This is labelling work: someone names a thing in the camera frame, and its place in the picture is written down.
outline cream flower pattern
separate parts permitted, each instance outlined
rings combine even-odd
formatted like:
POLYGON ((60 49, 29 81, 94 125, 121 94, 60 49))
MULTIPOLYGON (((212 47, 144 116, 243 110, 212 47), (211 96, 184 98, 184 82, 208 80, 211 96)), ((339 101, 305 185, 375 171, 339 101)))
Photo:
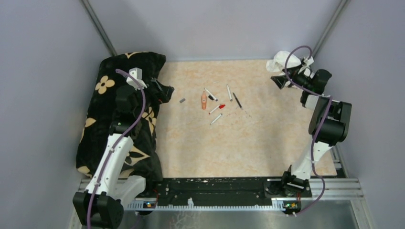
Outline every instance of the cream flower pattern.
POLYGON ((82 137, 80 138, 80 142, 82 142, 83 136, 85 135, 85 128, 91 126, 95 122, 96 122, 96 120, 93 118, 86 119, 86 123, 85 123, 85 126, 83 127, 82 137))
POLYGON ((145 111, 142 114, 142 118, 145 118, 149 122, 150 135, 153 135, 153 131, 155 130, 156 126, 156 118, 155 113, 152 110, 152 107, 149 107, 149 112, 145 111))
POLYGON ((125 158, 124 163, 133 166, 137 162, 150 157, 149 155, 145 154, 144 152, 140 151, 135 146, 132 146, 131 150, 128 152, 127 157, 125 158))
POLYGON ((109 79, 108 79, 108 76, 105 75, 105 76, 101 77, 100 82, 98 82, 98 83, 96 84, 95 90, 96 90, 96 91, 98 90, 98 93, 99 93, 99 94, 104 94, 104 93, 107 91, 107 88, 108 88, 108 87, 112 87, 112 86, 114 86, 114 85, 115 85, 114 80, 109 80, 109 79))
POLYGON ((83 173, 84 175, 88 176, 89 178, 91 178, 93 176, 93 175, 89 174, 90 169, 88 169, 87 166, 79 167, 79 168, 77 168, 77 171, 83 173))
POLYGON ((132 55, 137 54, 137 53, 141 53, 141 52, 127 52, 125 55, 129 59, 132 55))
POLYGON ((128 178, 129 175, 130 175, 133 171, 135 171, 133 168, 130 168, 130 169, 127 169, 127 170, 122 171, 122 172, 119 174, 118 179, 126 179, 126 178, 128 178))

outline white bracket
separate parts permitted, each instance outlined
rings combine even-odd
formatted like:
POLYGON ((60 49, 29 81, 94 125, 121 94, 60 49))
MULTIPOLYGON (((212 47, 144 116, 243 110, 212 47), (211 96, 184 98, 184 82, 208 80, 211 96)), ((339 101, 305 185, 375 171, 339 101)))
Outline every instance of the white bracket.
MULTIPOLYGON (((135 78, 135 80, 142 86, 142 89, 147 88, 145 82, 142 80, 142 69, 140 68, 132 68, 129 70, 129 74, 135 78)), ((138 85, 130 78, 127 77, 127 83, 135 88, 135 90, 139 90, 138 85)))
POLYGON ((146 179, 141 176, 130 176, 116 191, 114 199, 120 199, 122 206, 128 206, 137 195, 145 190, 146 179))
POLYGON ((307 97, 307 101, 305 102, 305 108, 314 111, 317 103, 318 103, 318 96, 309 94, 307 97))

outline marker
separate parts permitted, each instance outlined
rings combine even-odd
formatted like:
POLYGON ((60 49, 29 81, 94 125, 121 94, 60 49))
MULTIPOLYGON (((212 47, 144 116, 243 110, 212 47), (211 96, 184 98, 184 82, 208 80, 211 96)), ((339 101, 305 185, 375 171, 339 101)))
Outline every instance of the marker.
POLYGON ((209 115, 212 114, 212 112, 214 112, 216 109, 218 109, 220 105, 221 105, 221 104, 219 104, 218 106, 216 106, 216 107, 215 107, 212 111, 210 111, 208 114, 209 114, 209 115))
POLYGON ((240 105, 239 99, 238 97, 236 97, 235 93, 232 92, 232 94, 234 94, 234 97, 236 99, 236 102, 238 103, 239 107, 241 108, 241 110, 243 110, 242 105, 240 105))
POLYGON ((206 88, 204 88, 204 89, 210 96, 212 96, 214 98, 215 101, 218 101, 218 99, 208 89, 206 89, 206 88))
POLYGON ((229 99, 231 100, 231 102, 233 101, 232 99, 232 95, 231 95, 231 89, 229 89, 229 86, 226 85, 226 88, 228 88, 228 95, 229 95, 229 99))
POLYGON ((214 119, 214 121, 213 121, 213 122, 211 122, 211 124, 210 124, 210 125, 214 124, 214 123, 216 122, 216 120, 218 120, 218 119, 219 119, 221 116, 222 116, 222 114, 219 114, 219 115, 218 115, 218 117, 216 117, 216 118, 214 119))
POLYGON ((207 96, 205 95, 205 92, 202 92, 202 96, 201 96, 201 107, 203 110, 205 110, 207 108, 207 96))

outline white marker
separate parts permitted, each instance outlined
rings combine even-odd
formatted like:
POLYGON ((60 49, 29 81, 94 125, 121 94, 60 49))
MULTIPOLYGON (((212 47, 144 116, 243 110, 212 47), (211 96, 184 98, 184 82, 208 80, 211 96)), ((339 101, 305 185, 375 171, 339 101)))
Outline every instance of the white marker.
POLYGON ((222 114, 219 114, 218 117, 216 117, 216 118, 214 119, 214 121, 213 121, 210 125, 214 124, 214 123, 216 122, 216 120, 218 120, 221 116, 222 116, 222 114))
POLYGON ((215 100, 215 101, 218 101, 218 99, 208 90, 208 89, 206 89, 206 88, 204 88, 205 89, 205 91, 210 95, 210 96, 212 96, 212 98, 215 100))
POLYGON ((226 85, 226 88, 228 88, 228 95, 229 95, 229 99, 231 100, 231 102, 232 102, 232 95, 231 95, 231 89, 229 89, 229 86, 228 85, 226 85))
POLYGON ((208 114, 212 114, 212 112, 214 112, 216 109, 218 109, 218 107, 220 106, 220 104, 218 106, 216 106, 212 111, 210 111, 208 114))

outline marble-patterned table surface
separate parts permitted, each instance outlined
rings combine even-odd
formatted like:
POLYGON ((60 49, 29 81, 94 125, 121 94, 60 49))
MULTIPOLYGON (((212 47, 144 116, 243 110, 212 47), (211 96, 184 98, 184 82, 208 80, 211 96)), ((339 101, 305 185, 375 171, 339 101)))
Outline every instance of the marble-patterned table surface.
MULTIPOLYGON (((265 60, 165 64, 159 81, 175 91, 160 106, 156 126, 164 177, 281 176, 299 157, 309 141, 312 111, 299 102, 301 90, 279 90, 265 65, 265 60), (227 84, 243 110, 229 101, 227 84), (203 110, 205 87, 219 101, 207 99, 203 110), (226 106, 208 115, 218 104, 226 106)), ((329 153, 316 168, 320 175, 336 175, 329 153)))

